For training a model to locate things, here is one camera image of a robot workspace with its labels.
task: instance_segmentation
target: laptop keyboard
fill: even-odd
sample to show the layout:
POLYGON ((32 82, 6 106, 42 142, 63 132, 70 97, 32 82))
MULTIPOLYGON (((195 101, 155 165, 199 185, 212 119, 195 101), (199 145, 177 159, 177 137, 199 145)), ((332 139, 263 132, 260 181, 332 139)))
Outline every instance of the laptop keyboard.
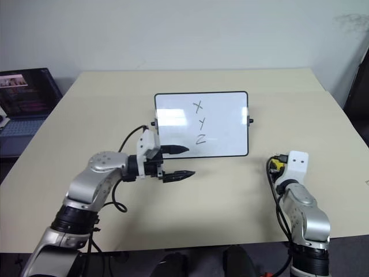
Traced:
POLYGON ((42 120, 9 121, 0 133, 0 137, 10 136, 33 136, 41 127, 42 120))

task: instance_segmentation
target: laptop screen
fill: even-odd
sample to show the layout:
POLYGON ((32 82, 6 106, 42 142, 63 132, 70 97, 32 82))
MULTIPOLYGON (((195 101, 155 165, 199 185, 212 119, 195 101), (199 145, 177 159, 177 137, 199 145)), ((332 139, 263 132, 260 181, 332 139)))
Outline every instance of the laptop screen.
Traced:
POLYGON ((47 68, 0 72, 0 104, 9 118, 48 115, 61 98, 47 68))

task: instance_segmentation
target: whiteboard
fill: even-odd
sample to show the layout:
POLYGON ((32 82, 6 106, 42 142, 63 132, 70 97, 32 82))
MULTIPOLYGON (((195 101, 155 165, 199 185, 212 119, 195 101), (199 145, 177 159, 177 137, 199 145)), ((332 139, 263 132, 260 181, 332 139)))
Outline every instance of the whiteboard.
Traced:
POLYGON ((159 93, 155 107, 160 144, 189 149, 164 159, 248 154, 247 92, 159 93))

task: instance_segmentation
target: silver robotic arm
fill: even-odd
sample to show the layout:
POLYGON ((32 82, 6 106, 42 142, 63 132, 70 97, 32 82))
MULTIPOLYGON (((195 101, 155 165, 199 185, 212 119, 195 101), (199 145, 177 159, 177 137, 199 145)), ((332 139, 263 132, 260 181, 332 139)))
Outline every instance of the silver robotic arm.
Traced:
POLYGON ((283 166, 274 168, 274 187, 282 196, 282 210, 291 221, 291 276, 330 276, 330 223, 327 215, 318 208, 316 199, 304 186, 308 154, 291 151, 288 156, 276 156, 275 161, 283 166))
POLYGON ((172 182, 193 175, 195 172, 185 170, 166 174, 162 169, 163 153, 184 151, 188 149, 177 145, 161 147, 157 133, 147 129, 137 143, 137 155, 100 152, 92 156, 86 169, 73 179, 62 207, 46 228, 22 276, 78 276, 83 264, 78 249, 86 245, 94 225, 99 222, 97 213, 111 188, 120 180, 134 181, 137 176, 150 175, 172 182))

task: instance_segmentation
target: black whiteboard frame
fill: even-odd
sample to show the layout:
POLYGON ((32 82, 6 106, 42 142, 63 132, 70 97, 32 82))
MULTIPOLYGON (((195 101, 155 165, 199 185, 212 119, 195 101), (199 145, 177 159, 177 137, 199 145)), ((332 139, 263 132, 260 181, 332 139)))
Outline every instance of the black whiteboard frame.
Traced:
POLYGON ((249 145, 248 145, 248 127, 250 126, 250 114, 248 112, 248 93, 246 91, 214 91, 214 92, 168 92, 168 93, 157 93, 154 96, 154 104, 155 104, 155 125, 157 127, 157 134, 159 135, 159 126, 157 124, 157 108, 156 108, 156 96, 157 95, 173 95, 173 94, 198 94, 198 93, 235 93, 235 92, 244 92, 246 94, 246 103, 247 103, 247 124, 246 124, 246 130, 247 130, 247 154, 245 155, 231 155, 231 156, 200 156, 200 157, 173 157, 173 158, 164 158, 164 160, 173 160, 173 159, 197 159, 197 158, 226 158, 226 157, 245 157, 250 152, 249 145))

